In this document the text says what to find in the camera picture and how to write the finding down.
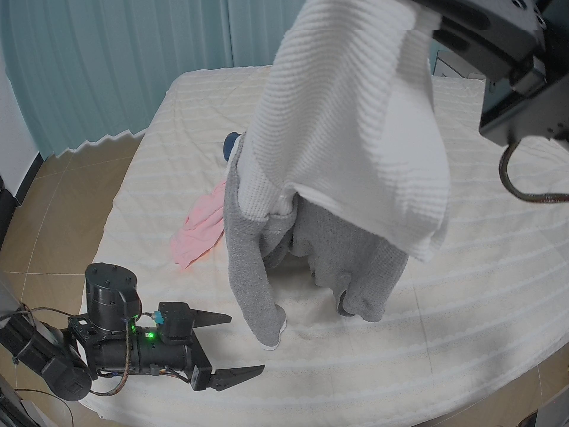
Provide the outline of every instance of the beige floor tile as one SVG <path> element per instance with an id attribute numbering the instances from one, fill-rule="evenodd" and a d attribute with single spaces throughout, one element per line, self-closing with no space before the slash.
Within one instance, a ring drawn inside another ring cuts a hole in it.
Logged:
<path id="1" fill-rule="evenodd" d="M 3 273 L 0 274 L 3 280 L 6 280 L 12 289 L 13 295 L 21 300 L 22 289 L 24 287 L 25 274 Z M 12 355 L 0 345 L 0 375 L 12 386 L 16 385 L 16 367 L 12 362 Z"/>
<path id="2" fill-rule="evenodd" d="M 541 405 L 537 367 L 470 408 L 416 427 L 515 427 Z"/>
<path id="3" fill-rule="evenodd" d="M 132 157 L 141 139 L 142 135 L 135 138 L 127 133 L 118 139 L 105 139 L 96 146 L 86 145 L 73 154 L 67 169 Z"/>
<path id="4" fill-rule="evenodd" d="M 72 156 L 73 152 L 70 152 L 69 150 L 66 150 L 58 157 L 51 155 L 39 168 L 36 179 L 46 175 L 62 173 L 65 171 L 65 168 L 67 167 L 67 164 L 69 164 L 69 160 L 71 160 Z"/>
<path id="5" fill-rule="evenodd" d="M 50 392 L 46 382 L 23 364 L 18 365 L 18 388 L 37 389 Z M 61 427 L 71 426 L 69 412 L 63 402 L 45 394 L 35 392 L 19 392 L 21 398 L 31 400 L 47 417 Z M 101 419 L 94 411 L 85 408 L 79 402 L 66 402 L 73 412 L 76 427 L 121 427 L 122 424 Z"/>
<path id="6" fill-rule="evenodd" d="M 22 302 L 30 309 L 52 307 L 76 315 L 81 307 L 84 283 L 84 275 L 28 274 Z M 60 313 L 38 311 L 34 316 L 54 327 L 67 327 L 67 317 Z"/>
<path id="7" fill-rule="evenodd" d="M 97 252 L 103 227 L 130 159 L 68 170 L 47 211 L 30 273 L 84 273 Z"/>
<path id="8" fill-rule="evenodd" d="M 0 269 L 26 272 L 41 223 L 62 174 L 35 179 L 10 222 L 0 250 Z"/>
<path id="9" fill-rule="evenodd" d="M 539 365 L 544 402 L 569 384 L 569 343 Z"/>

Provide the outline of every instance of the gray and white sweater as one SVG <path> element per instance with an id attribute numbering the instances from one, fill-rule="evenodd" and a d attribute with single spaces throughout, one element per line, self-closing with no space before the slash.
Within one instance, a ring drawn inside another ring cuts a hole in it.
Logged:
<path id="1" fill-rule="evenodd" d="M 287 252 L 308 257 L 315 283 L 332 289 L 340 315 L 379 321 L 408 255 L 298 194 L 287 215 L 247 216 L 237 200 L 243 140 L 225 185 L 225 240 L 229 283 L 257 340 L 268 349 L 279 344 L 286 315 L 274 303 L 266 269 L 276 267 Z"/>

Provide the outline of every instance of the pink cloth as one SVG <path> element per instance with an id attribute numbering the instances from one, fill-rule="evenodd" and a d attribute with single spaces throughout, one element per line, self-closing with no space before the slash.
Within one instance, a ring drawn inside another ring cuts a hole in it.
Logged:
<path id="1" fill-rule="evenodd" d="M 200 196 L 184 225 L 170 239 L 174 262 L 184 269 L 213 247 L 223 234 L 225 179 Z"/>

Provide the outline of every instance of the bed sheet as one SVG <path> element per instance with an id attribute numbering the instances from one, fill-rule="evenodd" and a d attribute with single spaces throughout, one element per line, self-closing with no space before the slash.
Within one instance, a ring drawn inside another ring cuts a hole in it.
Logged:
<path id="1" fill-rule="evenodd" d="M 174 81 L 95 257 L 137 275 L 145 310 L 184 301 L 231 315 L 230 324 L 196 331 L 214 368 L 265 364 L 264 373 L 219 393 L 133 376 L 118 395 L 89 395 L 86 406 L 141 427 L 410 426 L 480 400 L 569 341 L 569 207 L 510 196 L 497 174 L 502 148 L 477 130 L 484 84 L 435 77 L 452 176 L 443 249 L 429 264 L 409 261 L 377 324 L 338 316 L 306 262 L 285 260 L 270 279 L 288 327 L 275 351 L 262 350 L 231 293 L 225 240 L 186 270 L 174 264 L 168 241 L 223 176 L 223 140 L 247 128 L 268 72 L 196 71 Z M 530 192 L 567 190 L 569 154 L 530 138 L 510 176 Z"/>

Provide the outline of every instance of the bed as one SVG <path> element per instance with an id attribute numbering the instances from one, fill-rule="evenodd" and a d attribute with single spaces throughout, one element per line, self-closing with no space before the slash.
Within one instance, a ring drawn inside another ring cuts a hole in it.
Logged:
<path id="1" fill-rule="evenodd" d="M 377 324 L 338 316 L 306 262 L 285 260 L 270 278 L 288 327 L 275 351 L 263 351 L 231 293 L 224 239 L 186 270 L 174 264 L 169 239 L 223 176 L 223 140 L 247 128 L 269 70 L 196 71 L 174 81 L 95 257 L 137 275 L 146 310 L 184 301 L 231 315 L 230 324 L 196 331 L 214 368 L 265 364 L 264 373 L 219 393 L 133 376 L 118 395 L 83 404 L 140 427 L 411 426 L 480 400 L 569 341 L 569 207 L 510 196 L 497 175 L 502 148 L 477 131 L 483 82 L 434 77 L 452 175 L 443 249 L 429 264 L 409 261 Z M 528 192 L 566 191 L 569 153 L 529 138 L 510 176 Z"/>

